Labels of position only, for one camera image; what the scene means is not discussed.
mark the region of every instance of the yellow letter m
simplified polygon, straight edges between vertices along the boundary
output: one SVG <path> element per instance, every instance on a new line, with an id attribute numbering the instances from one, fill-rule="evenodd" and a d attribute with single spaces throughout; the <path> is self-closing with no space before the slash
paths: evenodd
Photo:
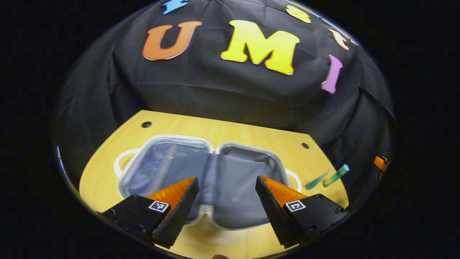
<path id="1" fill-rule="evenodd" d="M 286 75 L 294 73 L 292 58 L 295 45 L 300 42 L 298 37 L 279 30 L 265 38 L 259 26 L 249 21 L 233 20 L 230 21 L 230 25 L 235 29 L 227 51 L 220 54 L 221 58 L 244 62 L 247 60 L 244 48 L 247 47 L 254 64 L 260 64 L 271 53 L 271 57 L 265 61 L 265 66 L 268 69 Z"/>

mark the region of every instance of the orange letter u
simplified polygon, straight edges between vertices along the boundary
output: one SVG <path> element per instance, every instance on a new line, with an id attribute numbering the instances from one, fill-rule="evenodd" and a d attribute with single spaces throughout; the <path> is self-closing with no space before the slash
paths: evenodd
<path id="1" fill-rule="evenodd" d="M 147 32 L 149 36 L 147 36 L 147 40 L 145 41 L 142 55 L 150 60 L 172 59 L 179 56 L 187 49 L 195 28 L 202 24 L 202 22 L 198 21 L 179 24 L 177 26 L 180 28 L 179 35 L 177 36 L 176 43 L 170 48 L 160 48 L 160 43 L 165 32 L 171 29 L 172 25 L 163 25 L 150 29 Z"/>

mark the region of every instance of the white handle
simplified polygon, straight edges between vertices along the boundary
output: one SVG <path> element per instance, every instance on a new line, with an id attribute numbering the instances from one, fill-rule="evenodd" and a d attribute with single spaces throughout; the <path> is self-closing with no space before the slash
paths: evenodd
<path id="1" fill-rule="evenodd" d="M 134 154 L 134 153 L 137 153 L 139 151 L 140 148 L 134 148 L 134 149 L 130 149 L 130 150 L 126 150 L 125 152 L 121 153 L 116 159 L 115 159 L 115 162 L 114 162 L 114 171 L 115 171 L 115 174 L 117 177 L 120 177 L 121 176 L 121 168 L 120 168 L 120 160 L 125 157 L 126 155 L 129 155 L 129 154 Z"/>
<path id="2" fill-rule="evenodd" d="M 287 175 L 292 176 L 292 178 L 294 178 L 295 183 L 297 184 L 297 191 L 301 193 L 302 192 L 302 184 L 300 183 L 299 177 L 294 172 L 292 172 L 291 170 L 288 170 L 288 169 L 284 169 L 284 170 L 286 171 Z"/>

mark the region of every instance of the open suitcase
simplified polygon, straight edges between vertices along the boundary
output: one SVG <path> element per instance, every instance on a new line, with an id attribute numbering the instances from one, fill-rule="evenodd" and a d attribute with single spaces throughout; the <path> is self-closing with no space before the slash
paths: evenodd
<path id="1" fill-rule="evenodd" d="M 285 170 L 274 152 L 259 147 L 225 142 L 214 150 L 202 138 L 156 135 L 136 151 L 118 180 L 120 196 L 146 197 L 196 176 L 200 191 L 186 225 L 197 223 L 204 214 L 217 226 L 228 230 L 268 223 L 254 189 L 257 176 L 263 175 L 291 187 L 287 175 L 293 173 Z"/>

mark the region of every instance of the wooden table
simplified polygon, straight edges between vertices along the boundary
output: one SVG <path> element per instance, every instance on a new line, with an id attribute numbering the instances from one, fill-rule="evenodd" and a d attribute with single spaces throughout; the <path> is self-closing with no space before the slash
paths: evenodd
<path id="1" fill-rule="evenodd" d="M 151 122 L 152 125 L 143 128 L 144 122 Z M 286 169 L 297 174 L 303 186 L 302 193 L 307 196 L 321 193 L 342 207 L 348 206 L 348 197 L 341 180 L 327 188 L 318 184 L 310 191 L 305 189 L 307 183 L 333 167 L 309 135 L 150 111 L 140 111 L 126 121 L 91 157 L 80 180 L 82 199 L 99 212 L 122 201 L 116 188 L 116 158 L 126 150 L 141 147 L 145 141 L 158 134 L 201 137 L 214 148 L 223 142 L 233 141 L 269 149 L 280 157 Z M 302 143 L 306 143 L 309 148 L 303 147 Z M 131 157 L 127 155 L 121 159 L 120 167 L 123 168 Z M 293 178 L 289 179 L 296 189 Z M 251 259 L 285 250 L 269 223 L 245 230 L 223 230 L 212 225 L 206 216 L 198 224 L 185 226 L 174 246 L 169 249 L 170 252 L 198 259 L 210 259 L 215 254 L 223 254 L 230 259 Z"/>

